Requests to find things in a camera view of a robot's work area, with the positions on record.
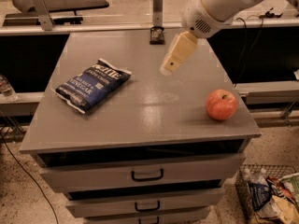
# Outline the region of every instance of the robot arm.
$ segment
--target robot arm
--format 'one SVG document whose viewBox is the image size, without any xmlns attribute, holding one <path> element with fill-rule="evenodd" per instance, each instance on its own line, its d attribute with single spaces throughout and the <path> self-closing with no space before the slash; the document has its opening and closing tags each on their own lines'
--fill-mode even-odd
<svg viewBox="0 0 299 224">
<path fill-rule="evenodd" d="M 186 32 L 177 35 L 164 58 L 161 72 L 171 75 L 195 51 L 198 38 L 209 38 L 232 23 L 241 10 L 263 0 L 189 0 L 182 15 Z M 298 7 L 297 0 L 287 0 Z"/>
</svg>

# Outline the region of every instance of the concrete floor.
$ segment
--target concrete floor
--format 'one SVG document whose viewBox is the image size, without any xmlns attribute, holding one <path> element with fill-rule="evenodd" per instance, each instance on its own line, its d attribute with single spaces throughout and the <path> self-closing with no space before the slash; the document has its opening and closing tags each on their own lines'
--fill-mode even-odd
<svg viewBox="0 0 299 224">
<path fill-rule="evenodd" d="M 150 0 L 107 0 L 110 8 L 104 10 L 84 11 L 84 24 L 98 24 L 109 22 L 150 22 Z M 165 0 L 164 20 L 179 21 L 180 9 L 186 0 Z M 245 17 L 259 15 L 273 5 L 285 1 L 269 0 L 244 11 Z M 12 6 L 11 0 L 0 0 L 0 24 L 8 13 L 18 12 Z M 280 118 L 279 112 L 252 113 L 261 127 L 262 136 L 253 139 L 245 150 L 245 163 L 291 165 L 299 170 L 299 113 L 293 112 L 290 120 L 292 126 L 287 126 Z M 31 157 L 18 152 L 20 144 L 8 144 L 11 151 L 33 176 L 50 200 L 60 224 L 82 223 L 82 219 L 74 219 L 64 207 L 66 198 L 63 194 L 56 194 L 48 187 L 38 174 L 38 166 Z M 206 220 L 196 224 L 242 224 L 245 223 L 240 203 L 236 197 L 235 179 L 228 179 L 224 183 L 226 194 L 211 212 Z M 55 217 L 49 204 L 44 199 L 37 185 L 28 177 L 8 153 L 7 148 L 0 145 L 0 223 L 5 224 L 54 224 Z"/>
<path fill-rule="evenodd" d="M 299 112 L 290 116 L 292 126 L 287 126 L 279 112 L 252 113 L 261 127 L 262 136 L 252 139 L 245 154 L 248 164 L 290 165 L 299 170 Z M 44 190 L 52 204 L 60 224 L 81 224 L 64 207 L 66 198 L 54 193 L 38 174 L 39 167 L 30 156 L 18 152 L 20 144 L 9 143 L 15 157 Z M 235 179 L 224 183 L 226 193 L 218 205 L 211 206 L 207 219 L 194 224 L 242 224 L 246 223 L 235 191 Z M 6 224 L 54 224 L 55 217 L 36 183 L 20 168 L 0 146 L 0 223 Z"/>
</svg>

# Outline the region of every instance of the apple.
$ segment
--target apple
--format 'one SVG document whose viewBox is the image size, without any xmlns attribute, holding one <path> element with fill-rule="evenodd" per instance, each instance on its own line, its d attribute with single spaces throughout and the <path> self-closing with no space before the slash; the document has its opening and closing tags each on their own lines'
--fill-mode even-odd
<svg viewBox="0 0 299 224">
<path fill-rule="evenodd" d="M 215 120 L 230 118 L 237 108 L 235 96 L 226 90 L 214 90 L 206 98 L 206 112 Z"/>
</svg>

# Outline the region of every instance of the drawer handle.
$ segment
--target drawer handle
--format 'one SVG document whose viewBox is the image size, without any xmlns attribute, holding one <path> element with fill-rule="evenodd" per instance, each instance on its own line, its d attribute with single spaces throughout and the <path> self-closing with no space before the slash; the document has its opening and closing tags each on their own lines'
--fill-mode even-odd
<svg viewBox="0 0 299 224">
<path fill-rule="evenodd" d="M 159 217 L 157 217 L 157 222 L 154 222 L 154 223 L 151 223 L 151 224 L 159 224 Z"/>
<path fill-rule="evenodd" d="M 160 209 L 160 201 L 157 202 L 157 207 L 148 208 L 148 209 L 139 209 L 138 203 L 135 203 L 135 210 L 137 212 L 152 212 L 152 211 L 157 211 L 159 209 Z"/>
<path fill-rule="evenodd" d="M 132 171 L 131 172 L 131 178 L 133 181 L 135 182 L 148 182 L 148 181 L 156 181 L 159 179 L 162 179 L 164 177 L 164 170 L 160 169 L 160 175 L 159 176 L 155 176 L 155 177 L 146 177 L 146 178 L 136 178 L 135 177 L 135 172 Z"/>
</svg>

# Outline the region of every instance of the black wire basket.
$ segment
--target black wire basket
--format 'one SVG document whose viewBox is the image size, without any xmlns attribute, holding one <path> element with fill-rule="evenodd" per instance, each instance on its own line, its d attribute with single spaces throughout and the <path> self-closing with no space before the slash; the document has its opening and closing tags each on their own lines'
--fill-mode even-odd
<svg viewBox="0 0 299 224">
<path fill-rule="evenodd" d="M 277 178 L 283 177 L 284 175 L 291 175 L 296 173 L 296 170 L 292 166 L 279 166 L 279 165 L 257 165 L 257 164 L 246 164 L 241 165 L 235 180 L 235 189 L 237 192 L 238 199 L 241 204 L 243 215 L 247 223 L 250 223 L 253 219 L 256 219 L 255 212 L 252 206 L 252 199 L 247 182 L 243 179 L 242 173 L 248 168 L 252 173 L 259 172 L 262 168 L 266 170 L 266 174 Z"/>
</svg>

